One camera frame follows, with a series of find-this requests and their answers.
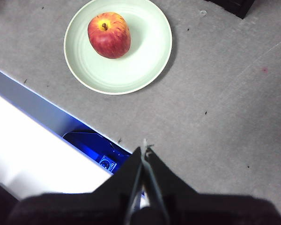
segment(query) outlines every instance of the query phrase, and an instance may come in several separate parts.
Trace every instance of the black object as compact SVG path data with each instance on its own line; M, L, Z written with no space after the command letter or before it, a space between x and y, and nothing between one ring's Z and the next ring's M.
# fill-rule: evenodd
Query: black object
M10 211L17 203L18 200L0 185L0 225L5 224Z
M205 0L222 6L227 11L244 19L255 0Z
M150 149L143 162L140 148L93 193L44 194L19 202L9 215L9 225L123 225L140 182L147 193L160 194L150 206L130 217L131 225L281 225L281 216L266 200L240 195L203 195L177 177Z

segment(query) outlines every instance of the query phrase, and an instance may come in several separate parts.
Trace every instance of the apple stem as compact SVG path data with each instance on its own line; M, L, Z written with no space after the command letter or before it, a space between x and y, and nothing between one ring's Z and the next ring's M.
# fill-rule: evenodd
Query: apple stem
M106 25L106 23L103 23L103 24L102 24L102 27L104 27L104 30L107 30L107 25Z

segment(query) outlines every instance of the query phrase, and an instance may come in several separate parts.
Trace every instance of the white plate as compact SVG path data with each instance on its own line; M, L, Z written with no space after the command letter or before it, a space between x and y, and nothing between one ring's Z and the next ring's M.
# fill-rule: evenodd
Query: white plate
M120 14L129 26L131 46L119 59L99 55L89 42L88 24L104 12ZM169 22L149 0L93 0L72 18L64 40L72 74L86 87L111 95L130 93L151 83L167 64L171 48Z

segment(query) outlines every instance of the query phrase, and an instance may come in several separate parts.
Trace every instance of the plate rim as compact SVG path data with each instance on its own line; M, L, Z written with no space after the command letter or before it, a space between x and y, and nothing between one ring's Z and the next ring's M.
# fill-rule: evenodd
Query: plate rim
M66 53L66 41L67 41L67 34L68 34L68 31L72 25L72 22L74 21L74 19L76 18L76 16L85 8L87 7L89 4L91 4L92 2L94 1L99 1L99 0L91 0L89 1L88 3L86 3L85 5L83 5L76 13L75 15L72 17L70 23L68 24L67 26L67 30L66 30L66 33L65 33L65 36L64 36L64 56L65 56L65 59L66 59L66 62L67 62L67 66L68 68L70 69L72 75L74 75L74 77L80 82L82 83L84 86L86 86L87 88L91 89L91 90L94 90L96 92L99 92L99 93L102 93L102 94L106 94L106 95L124 95L124 94L128 94L128 93L132 93L132 92L135 92L135 91L138 91L144 87L146 87L147 85L149 85L150 83L153 82L153 80L155 80L160 74L161 72L164 70L164 68L166 67L166 65L168 64L168 61L169 61L169 58L170 58L170 54L172 52L172 47L173 47L173 37L172 37L172 30L170 28L170 24L169 24L169 20L168 18L165 16L165 14L163 13L163 11L155 4L153 3L152 1L150 0L142 0L142 1L146 1L148 2L149 4L153 4L157 10L161 13L161 15L165 18L165 21L166 21L166 24L167 24L167 27L169 29L169 32L170 32L170 50L168 52L168 55L167 55L167 58L166 60L164 61L164 64L163 66L161 67L161 69L158 71L158 73L156 73L155 76L153 76L153 78L151 80L149 80L148 82L146 82L145 84L141 85L140 87L137 87L137 88L134 88L132 90L128 90L128 91L122 91L122 92L108 92L108 91L103 91L103 90L98 90L96 88L93 88L91 86L89 86L88 84L86 84L85 82L83 82L77 75L76 73L72 70L72 67L68 61L68 58L67 58L67 53Z

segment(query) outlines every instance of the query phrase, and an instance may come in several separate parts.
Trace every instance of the apple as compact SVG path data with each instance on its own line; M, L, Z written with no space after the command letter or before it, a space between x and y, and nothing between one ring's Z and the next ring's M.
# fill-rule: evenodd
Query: apple
M88 35L95 51L109 59L120 58L130 48L129 27L124 18L114 12L94 17L89 22Z

